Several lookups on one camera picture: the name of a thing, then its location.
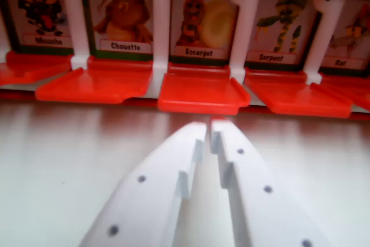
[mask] red flip-down flap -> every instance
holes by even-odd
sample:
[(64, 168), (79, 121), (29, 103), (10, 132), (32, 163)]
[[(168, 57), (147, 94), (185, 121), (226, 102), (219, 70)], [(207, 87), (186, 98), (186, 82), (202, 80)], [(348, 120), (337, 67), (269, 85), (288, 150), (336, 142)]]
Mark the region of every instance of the red flip-down flap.
[(76, 69), (36, 90), (42, 101), (120, 104), (146, 94), (152, 61), (124, 61), (90, 57), (88, 69)]
[(273, 112), (289, 115), (349, 117), (352, 102), (328, 94), (303, 72), (254, 71), (246, 69), (245, 83)]
[(370, 110), (370, 79), (351, 76), (324, 75), (320, 83), (330, 94), (342, 95), (354, 104)]
[(250, 96), (229, 67), (172, 65), (165, 74), (158, 108), (163, 111), (235, 115)]
[(26, 84), (68, 72), (72, 56), (23, 54), (10, 51), (0, 64), (0, 85)]

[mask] white plastic frame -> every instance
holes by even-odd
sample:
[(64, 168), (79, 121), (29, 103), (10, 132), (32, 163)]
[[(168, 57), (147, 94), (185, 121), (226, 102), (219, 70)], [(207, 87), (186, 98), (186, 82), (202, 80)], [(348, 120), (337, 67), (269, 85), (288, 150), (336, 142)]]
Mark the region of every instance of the white plastic frame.
[(329, 247), (308, 215), (286, 194), (251, 142), (230, 121), (211, 123), (221, 186), (228, 190), (236, 247)]
[(5, 29), (4, 20), (0, 11), (0, 64), (5, 63), (6, 53), (11, 50), (8, 34)]
[[(71, 28), (71, 37), (75, 56), (72, 58), (72, 68), (87, 67), (87, 57), (90, 55), (83, 13), (82, 0), (65, 0)], [(239, 5), (239, 15), (236, 32), (230, 56), (231, 77), (240, 83), (245, 78), (244, 63), (248, 52), (253, 22), (259, 0), (231, 0)], [(304, 71), (308, 76), (307, 83), (321, 81), (318, 74), (330, 37), (336, 26), (345, 0), (314, 0), (318, 11), (323, 17), (310, 48)], [(153, 79), (146, 94), (148, 98), (158, 98), (164, 73), (167, 72), (169, 54), (169, 22), (170, 0), (153, 0)]]
[(117, 185), (80, 247), (172, 246), (206, 131), (205, 123), (188, 124), (150, 153)]

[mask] white table surface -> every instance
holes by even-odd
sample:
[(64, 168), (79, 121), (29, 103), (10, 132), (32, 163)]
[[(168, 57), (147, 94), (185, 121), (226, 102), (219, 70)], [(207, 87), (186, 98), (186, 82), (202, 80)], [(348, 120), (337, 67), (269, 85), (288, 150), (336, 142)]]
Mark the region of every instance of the white table surface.
[[(209, 115), (0, 100), (0, 246), (78, 246), (120, 178)], [(230, 119), (333, 246), (370, 246), (370, 121), (240, 113)], [(217, 157), (195, 171), (174, 246), (233, 246)]]

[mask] character card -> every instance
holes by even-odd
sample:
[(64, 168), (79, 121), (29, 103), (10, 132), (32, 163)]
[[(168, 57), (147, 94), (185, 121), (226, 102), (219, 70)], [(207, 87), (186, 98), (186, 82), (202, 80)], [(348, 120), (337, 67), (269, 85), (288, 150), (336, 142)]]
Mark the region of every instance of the character card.
[(297, 70), (316, 15), (313, 0), (260, 0), (246, 66)]
[(172, 0), (172, 62), (226, 65), (238, 7), (230, 0)]
[(13, 50), (72, 54), (64, 0), (0, 0)]
[(370, 57), (370, 1), (347, 0), (320, 71), (361, 75)]
[(83, 0), (91, 54), (99, 58), (153, 58), (152, 0)]

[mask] name label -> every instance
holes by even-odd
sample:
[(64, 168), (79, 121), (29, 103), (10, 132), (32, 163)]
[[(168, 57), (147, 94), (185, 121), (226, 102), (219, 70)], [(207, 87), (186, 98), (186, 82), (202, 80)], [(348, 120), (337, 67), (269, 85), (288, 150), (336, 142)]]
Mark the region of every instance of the name label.
[(321, 66), (328, 68), (365, 69), (366, 62), (362, 59), (325, 56)]
[(101, 40), (100, 49), (119, 52), (151, 53), (151, 44), (125, 42), (121, 40)]
[(246, 61), (293, 65), (296, 64), (296, 55), (292, 53), (250, 51), (247, 54)]
[(223, 49), (210, 49), (207, 47), (175, 46), (175, 55), (205, 59), (226, 59)]
[(48, 47), (73, 47), (71, 37), (23, 35), (23, 45)]

